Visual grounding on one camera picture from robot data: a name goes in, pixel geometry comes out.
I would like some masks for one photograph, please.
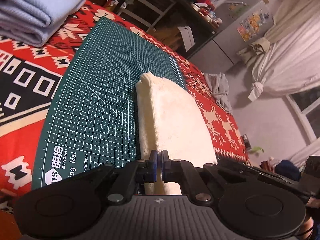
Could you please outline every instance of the red patterned tablecloth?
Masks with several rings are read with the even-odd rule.
[[[37,144],[55,89],[100,17],[107,17],[175,57],[204,117],[216,154],[249,164],[234,118],[215,104],[203,73],[135,25],[87,1],[42,48],[0,36],[0,192],[15,196],[30,190]]]

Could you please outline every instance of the black device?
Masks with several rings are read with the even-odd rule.
[[[152,151],[149,160],[106,163],[33,190],[16,202],[14,216],[25,240],[295,239],[305,204],[320,197],[319,165],[319,157],[307,162],[309,192],[230,160],[196,168]],[[182,195],[136,195],[139,183],[156,183],[157,170]]]

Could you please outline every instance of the folded cream towel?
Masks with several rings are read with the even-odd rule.
[[[211,137],[193,97],[166,78],[144,73],[136,85],[138,95],[141,158],[151,150],[168,150],[170,159],[182,159],[202,167],[217,163]],[[145,184],[148,195],[181,194],[178,183]]]

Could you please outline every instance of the cutting mat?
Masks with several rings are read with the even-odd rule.
[[[151,71],[182,88],[177,62],[124,27],[102,17],[64,74],[40,136],[32,189],[106,162],[139,158],[135,84]]]

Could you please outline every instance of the folded light blue towel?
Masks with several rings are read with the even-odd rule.
[[[0,0],[0,35],[43,46],[85,0]]]

